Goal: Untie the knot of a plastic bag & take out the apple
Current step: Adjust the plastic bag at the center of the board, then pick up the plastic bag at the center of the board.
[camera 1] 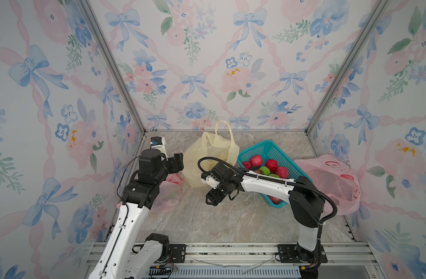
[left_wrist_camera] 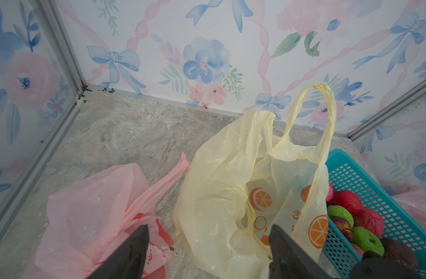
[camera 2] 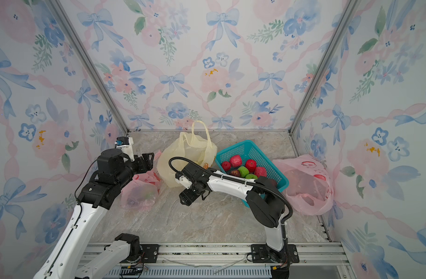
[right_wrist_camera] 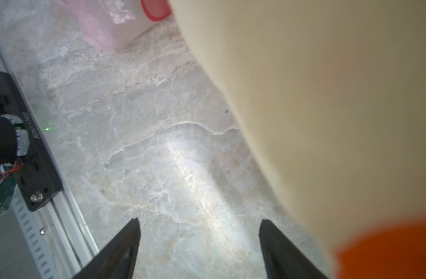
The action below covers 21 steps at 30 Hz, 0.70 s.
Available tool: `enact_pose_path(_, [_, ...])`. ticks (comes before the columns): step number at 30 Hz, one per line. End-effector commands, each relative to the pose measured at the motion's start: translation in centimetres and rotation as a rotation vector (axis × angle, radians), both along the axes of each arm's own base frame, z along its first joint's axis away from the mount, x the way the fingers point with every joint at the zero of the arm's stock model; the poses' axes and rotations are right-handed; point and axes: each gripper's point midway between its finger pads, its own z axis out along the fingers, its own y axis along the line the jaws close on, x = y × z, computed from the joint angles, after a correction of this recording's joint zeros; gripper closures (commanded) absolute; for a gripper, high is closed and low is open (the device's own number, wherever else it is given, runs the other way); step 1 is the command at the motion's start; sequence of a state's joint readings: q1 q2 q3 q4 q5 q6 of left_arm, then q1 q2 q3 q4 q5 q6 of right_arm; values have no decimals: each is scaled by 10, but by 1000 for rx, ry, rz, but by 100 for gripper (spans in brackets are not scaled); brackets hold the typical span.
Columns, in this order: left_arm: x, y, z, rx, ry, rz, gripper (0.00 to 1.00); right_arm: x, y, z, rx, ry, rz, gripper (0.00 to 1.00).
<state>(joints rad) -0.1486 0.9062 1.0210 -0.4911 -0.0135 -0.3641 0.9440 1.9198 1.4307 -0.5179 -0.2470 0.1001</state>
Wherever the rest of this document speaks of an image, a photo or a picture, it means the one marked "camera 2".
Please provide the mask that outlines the green crinkled toy vegetable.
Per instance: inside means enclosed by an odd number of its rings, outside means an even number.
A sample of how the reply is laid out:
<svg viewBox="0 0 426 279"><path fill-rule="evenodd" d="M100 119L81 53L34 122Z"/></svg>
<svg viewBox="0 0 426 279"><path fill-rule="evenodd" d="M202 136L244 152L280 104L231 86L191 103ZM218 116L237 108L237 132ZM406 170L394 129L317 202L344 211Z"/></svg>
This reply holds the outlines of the green crinkled toy vegetable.
<svg viewBox="0 0 426 279"><path fill-rule="evenodd" d="M246 178L250 174L249 169L246 168L245 166L240 166L238 168L238 172L240 173L241 178Z"/></svg>

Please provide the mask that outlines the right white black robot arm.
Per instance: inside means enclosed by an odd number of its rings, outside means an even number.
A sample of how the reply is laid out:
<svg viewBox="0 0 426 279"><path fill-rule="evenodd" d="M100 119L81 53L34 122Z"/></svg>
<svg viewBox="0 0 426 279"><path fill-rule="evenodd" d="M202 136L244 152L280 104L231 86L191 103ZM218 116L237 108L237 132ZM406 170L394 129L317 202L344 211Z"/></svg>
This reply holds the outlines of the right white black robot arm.
<svg viewBox="0 0 426 279"><path fill-rule="evenodd" d="M197 198L205 199L210 193L224 193L245 200L254 218L265 229L265 259L274 263L289 263L286 221L293 216L293 207L266 177L243 179L188 161L175 172L175 181L184 186L179 194L180 203L190 206Z"/></svg>

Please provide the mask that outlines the yellow knotted plastic bag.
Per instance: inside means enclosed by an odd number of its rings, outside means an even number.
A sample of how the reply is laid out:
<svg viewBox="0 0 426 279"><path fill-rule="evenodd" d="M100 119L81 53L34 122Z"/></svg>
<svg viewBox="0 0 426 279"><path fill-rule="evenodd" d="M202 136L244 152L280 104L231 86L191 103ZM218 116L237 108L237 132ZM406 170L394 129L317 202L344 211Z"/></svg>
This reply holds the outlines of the yellow knotted plastic bag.
<svg viewBox="0 0 426 279"><path fill-rule="evenodd" d="M207 138L194 133L196 123L204 127ZM217 152L218 147L212 142L207 126L202 121L196 120L192 124L191 133L180 132L179 137L162 152L157 162L158 174L167 187L181 187L175 180L176 172L170 168L171 158L184 157L208 169L213 165Z"/></svg>

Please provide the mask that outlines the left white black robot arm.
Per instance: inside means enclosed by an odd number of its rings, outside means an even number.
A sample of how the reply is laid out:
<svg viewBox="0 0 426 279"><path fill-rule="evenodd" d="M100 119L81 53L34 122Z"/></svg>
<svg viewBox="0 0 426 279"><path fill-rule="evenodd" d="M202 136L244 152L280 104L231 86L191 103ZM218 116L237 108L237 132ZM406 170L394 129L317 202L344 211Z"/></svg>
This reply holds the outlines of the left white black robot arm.
<svg viewBox="0 0 426 279"><path fill-rule="evenodd" d="M122 189L137 174L153 168L154 153L141 156L107 149L96 160L98 165L77 197L77 205L63 235L49 258L35 274L36 279L102 279L122 261L136 262L141 256L138 236L122 233L88 264L79 267L91 237Z"/></svg>

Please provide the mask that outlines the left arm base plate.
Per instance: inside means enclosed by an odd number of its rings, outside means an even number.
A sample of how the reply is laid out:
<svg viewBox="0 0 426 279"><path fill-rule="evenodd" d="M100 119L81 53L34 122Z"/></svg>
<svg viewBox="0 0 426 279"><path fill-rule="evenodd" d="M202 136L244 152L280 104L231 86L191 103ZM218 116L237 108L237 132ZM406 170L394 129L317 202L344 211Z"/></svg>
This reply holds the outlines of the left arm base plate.
<svg viewBox="0 0 426 279"><path fill-rule="evenodd" d="M126 259L121 264L157 263L160 245L140 244L138 248L131 248Z"/></svg>

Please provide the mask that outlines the dark red apple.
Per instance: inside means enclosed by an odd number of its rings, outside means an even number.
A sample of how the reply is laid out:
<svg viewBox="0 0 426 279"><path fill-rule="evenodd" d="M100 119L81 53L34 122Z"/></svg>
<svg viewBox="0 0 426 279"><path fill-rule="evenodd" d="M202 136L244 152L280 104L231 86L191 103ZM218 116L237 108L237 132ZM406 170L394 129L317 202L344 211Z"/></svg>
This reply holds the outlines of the dark red apple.
<svg viewBox="0 0 426 279"><path fill-rule="evenodd" d="M239 170L231 170L230 175L232 175L234 177L241 177L241 173L240 173Z"/></svg>

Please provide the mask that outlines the pink crinkled toy ball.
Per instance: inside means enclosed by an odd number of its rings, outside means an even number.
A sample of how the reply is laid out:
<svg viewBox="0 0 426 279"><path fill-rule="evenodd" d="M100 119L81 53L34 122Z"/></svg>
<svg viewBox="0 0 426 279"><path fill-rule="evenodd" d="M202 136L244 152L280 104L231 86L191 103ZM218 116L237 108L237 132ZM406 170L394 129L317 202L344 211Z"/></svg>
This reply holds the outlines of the pink crinkled toy ball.
<svg viewBox="0 0 426 279"><path fill-rule="evenodd" d="M257 177L267 177L268 173L265 167L257 166L254 171L254 175Z"/></svg>

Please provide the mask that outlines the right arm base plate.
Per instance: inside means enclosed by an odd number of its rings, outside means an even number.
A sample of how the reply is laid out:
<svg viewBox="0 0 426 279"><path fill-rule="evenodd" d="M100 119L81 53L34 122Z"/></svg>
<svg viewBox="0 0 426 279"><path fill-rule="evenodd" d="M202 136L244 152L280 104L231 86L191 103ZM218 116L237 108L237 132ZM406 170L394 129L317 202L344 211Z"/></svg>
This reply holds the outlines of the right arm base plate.
<svg viewBox="0 0 426 279"><path fill-rule="evenodd" d="M250 249L253 263L277 263L282 265L300 262L297 247L293 244L285 244L281 251L275 251L266 244L252 244Z"/></svg>

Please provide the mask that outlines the pink printed plastic bag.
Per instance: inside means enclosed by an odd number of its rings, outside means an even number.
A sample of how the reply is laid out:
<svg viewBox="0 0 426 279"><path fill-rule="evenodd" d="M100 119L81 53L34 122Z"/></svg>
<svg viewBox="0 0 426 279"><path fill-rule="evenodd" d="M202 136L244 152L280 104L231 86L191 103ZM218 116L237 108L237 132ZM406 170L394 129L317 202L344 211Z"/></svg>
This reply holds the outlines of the pink printed plastic bag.
<svg viewBox="0 0 426 279"><path fill-rule="evenodd" d="M273 164L288 179L289 186L282 194L298 213L319 216L332 208L332 179L314 157L301 155L291 159L275 159Z"/></svg>

